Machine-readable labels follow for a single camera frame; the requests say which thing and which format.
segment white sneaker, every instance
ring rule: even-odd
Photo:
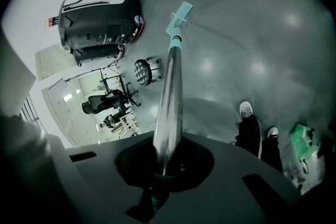
[[[278,138],[278,128],[272,127],[271,129],[268,130],[267,133],[267,138]]]
[[[248,101],[241,102],[239,112],[241,119],[250,118],[253,115],[251,104]]]

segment metal pole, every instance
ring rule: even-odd
[[[181,140],[182,133],[182,62],[181,37],[171,39],[167,68],[164,75],[153,145],[162,174],[166,174],[168,164]]]

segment black chair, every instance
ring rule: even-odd
[[[85,103],[82,103],[82,109],[85,114],[98,114],[106,109],[110,108],[119,108],[121,111],[127,110],[125,104],[129,101],[131,104],[134,104],[136,106],[140,106],[141,104],[137,104],[133,99],[132,96],[137,93],[138,91],[135,91],[134,93],[130,94],[129,89],[127,87],[127,97],[120,91],[120,90],[114,90],[113,96],[107,97],[107,95],[93,95],[88,98],[88,101]]]
[[[135,70],[134,70],[135,78],[137,79],[137,82],[141,86],[147,86],[151,82],[156,82],[155,79],[160,79],[160,80],[163,79],[163,76],[153,77],[152,71],[156,70],[157,68],[151,69],[151,65],[154,63],[159,63],[161,59],[158,59],[151,63],[147,63],[147,61],[149,61],[150,59],[152,58],[148,57],[145,60],[140,59],[136,61],[134,64],[135,65]]]

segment person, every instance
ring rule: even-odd
[[[243,101],[240,104],[239,112],[242,122],[239,124],[236,146],[240,146],[258,157],[260,127],[257,117],[253,114],[252,106],[248,101]],[[279,172],[283,172],[278,148],[278,129],[276,127],[270,128],[267,138],[263,140],[261,159]]]
[[[101,128],[104,128],[107,126],[107,128],[114,128],[116,125],[113,122],[112,115],[108,115],[102,123],[99,124]]]

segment floor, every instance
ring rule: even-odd
[[[336,35],[320,0],[141,0],[145,28],[127,47],[119,70],[139,90],[134,107],[143,131],[155,128],[162,82],[139,86],[134,62],[162,59],[165,29],[183,1],[194,5],[182,26],[183,130],[235,142],[239,104],[248,100],[262,137],[279,129],[284,170],[293,154],[289,133],[297,122],[328,133],[336,108]]]

